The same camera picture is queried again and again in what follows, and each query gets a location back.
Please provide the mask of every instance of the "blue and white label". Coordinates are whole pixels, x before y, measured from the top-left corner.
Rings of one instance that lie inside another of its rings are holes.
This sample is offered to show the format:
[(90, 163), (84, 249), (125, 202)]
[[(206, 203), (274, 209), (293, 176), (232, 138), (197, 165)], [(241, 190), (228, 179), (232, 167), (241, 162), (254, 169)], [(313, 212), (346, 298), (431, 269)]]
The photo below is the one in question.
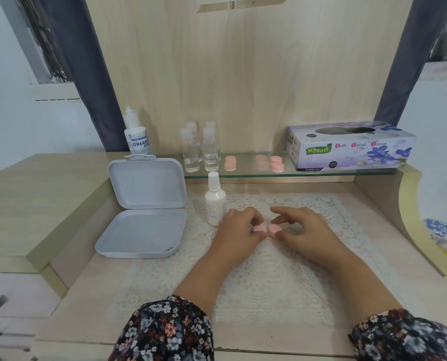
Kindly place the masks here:
[(131, 153), (152, 154), (146, 133), (145, 135), (128, 134), (127, 142)]

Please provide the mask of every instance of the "person's right hand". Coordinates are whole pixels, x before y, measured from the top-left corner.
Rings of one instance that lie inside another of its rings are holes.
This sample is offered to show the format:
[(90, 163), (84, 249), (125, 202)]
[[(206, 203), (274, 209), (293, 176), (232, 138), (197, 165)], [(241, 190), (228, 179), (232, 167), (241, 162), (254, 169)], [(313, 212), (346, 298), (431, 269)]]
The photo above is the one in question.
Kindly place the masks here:
[(330, 268), (353, 254), (329, 228), (322, 214), (316, 214), (306, 207), (296, 209), (287, 206), (272, 206), (270, 210), (280, 214), (271, 220), (272, 224), (299, 223), (302, 225), (302, 232), (299, 234), (281, 230), (275, 234), (275, 238), (308, 259)]

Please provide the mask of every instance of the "mysoff tissue box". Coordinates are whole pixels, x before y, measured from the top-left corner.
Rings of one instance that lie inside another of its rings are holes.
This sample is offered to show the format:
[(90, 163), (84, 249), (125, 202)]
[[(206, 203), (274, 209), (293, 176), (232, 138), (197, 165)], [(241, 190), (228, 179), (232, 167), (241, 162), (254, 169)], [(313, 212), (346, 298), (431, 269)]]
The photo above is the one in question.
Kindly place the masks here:
[(415, 139), (379, 121), (298, 125), (287, 128), (286, 149), (297, 171), (396, 168)]

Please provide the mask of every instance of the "white lace placemat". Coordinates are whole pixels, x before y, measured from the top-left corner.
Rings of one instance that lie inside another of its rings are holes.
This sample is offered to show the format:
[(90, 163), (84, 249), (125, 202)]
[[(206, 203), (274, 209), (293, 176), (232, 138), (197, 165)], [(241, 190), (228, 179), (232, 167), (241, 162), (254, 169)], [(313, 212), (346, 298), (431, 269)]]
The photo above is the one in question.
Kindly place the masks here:
[[(306, 206), (327, 219), (337, 236), (377, 274), (403, 307), (425, 316), (395, 271), (364, 234), (334, 194), (229, 195), (227, 207), (258, 209), (269, 225), (276, 215), (270, 206)], [(184, 208), (187, 223), (179, 251), (168, 258), (133, 260), (121, 290), (106, 316), (127, 319), (143, 303), (163, 299), (206, 252), (216, 228), (206, 221), (202, 196), (190, 197)], [(299, 230), (299, 224), (283, 225)], [(214, 322), (254, 325), (344, 324), (344, 308), (334, 279), (323, 268), (265, 239), (251, 257), (236, 268), (220, 289)]]

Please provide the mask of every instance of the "sleeve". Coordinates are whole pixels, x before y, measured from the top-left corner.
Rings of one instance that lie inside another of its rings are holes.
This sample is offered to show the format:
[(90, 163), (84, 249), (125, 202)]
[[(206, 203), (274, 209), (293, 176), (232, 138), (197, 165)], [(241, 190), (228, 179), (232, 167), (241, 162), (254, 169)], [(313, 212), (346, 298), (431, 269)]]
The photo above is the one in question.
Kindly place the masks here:
[(109, 361), (213, 360), (210, 320), (177, 296), (143, 304), (130, 317)]
[(349, 339), (358, 361), (447, 361), (447, 327), (394, 309), (353, 328)]

